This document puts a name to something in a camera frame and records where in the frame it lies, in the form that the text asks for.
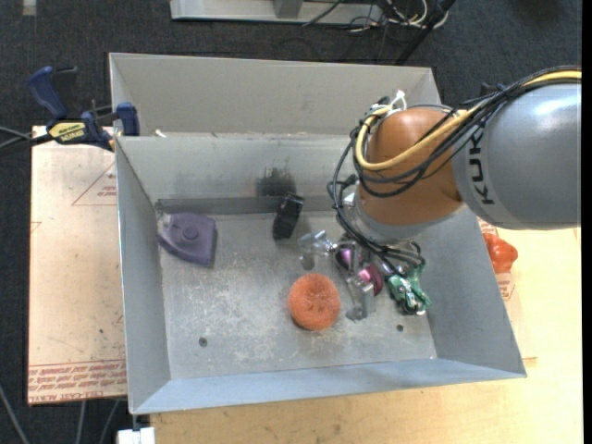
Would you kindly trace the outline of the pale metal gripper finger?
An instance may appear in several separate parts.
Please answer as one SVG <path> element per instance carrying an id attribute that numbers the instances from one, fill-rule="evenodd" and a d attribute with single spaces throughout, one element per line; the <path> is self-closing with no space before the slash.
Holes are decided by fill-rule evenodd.
<path id="1" fill-rule="evenodd" d="M 351 276 L 347 279 L 347 286 L 353 306 L 346 312 L 346 317 L 352 321 L 360 321 L 372 315 L 376 311 L 374 281 Z"/>
<path id="2" fill-rule="evenodd" d="M 297 240 L 299 260 L 304 269 L 313 269 L 317 257 L 328 257 L 337 249 L 325 230 L 308 232 Z"/>

